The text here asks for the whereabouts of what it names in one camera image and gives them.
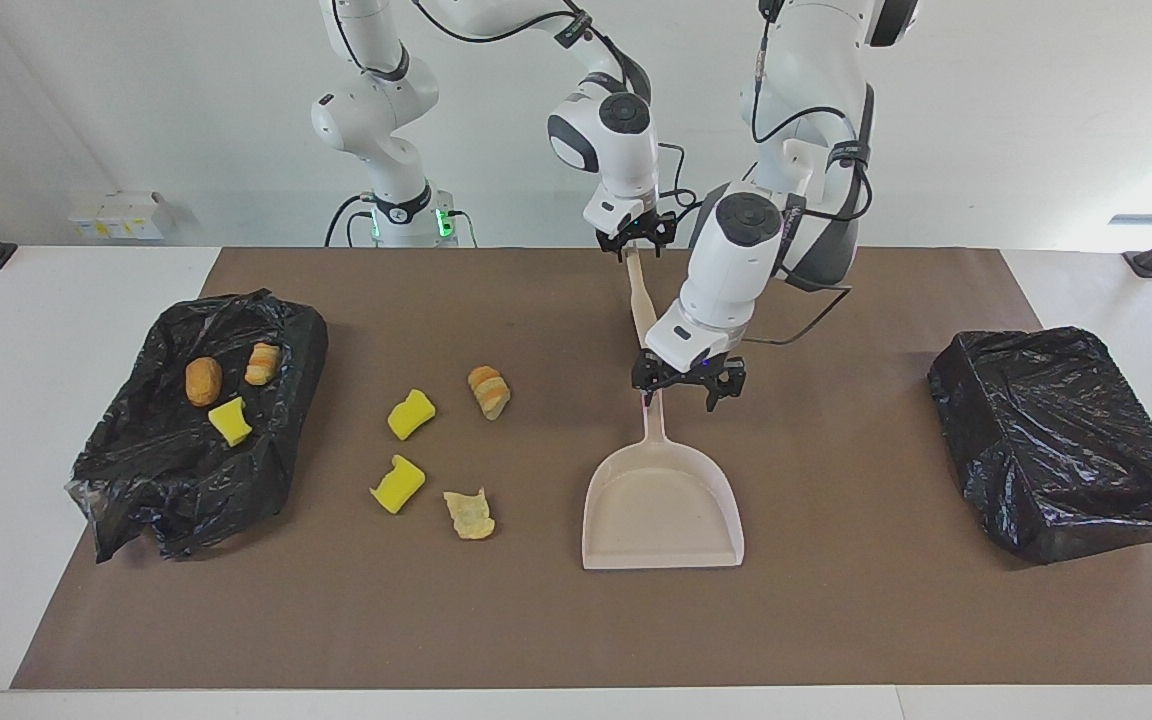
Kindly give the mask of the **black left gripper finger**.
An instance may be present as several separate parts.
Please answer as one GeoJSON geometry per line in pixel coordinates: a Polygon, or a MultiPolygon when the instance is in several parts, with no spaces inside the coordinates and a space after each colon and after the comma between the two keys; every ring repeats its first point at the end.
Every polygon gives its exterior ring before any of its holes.
{"type": "Polygon", "coordinates": [[[658,384],[667,376],[667,365],[650,350],[637,353],[631,367],[631,386],[643,395],[643,404],[652,406],[658,384]]]}
{"type": "Polygon", "coordinates": [[[708,363],[704,387],[707,388],[707,411],[713,414],[726,397],[738,397],[746,381],[746,363],[708,363]]]}

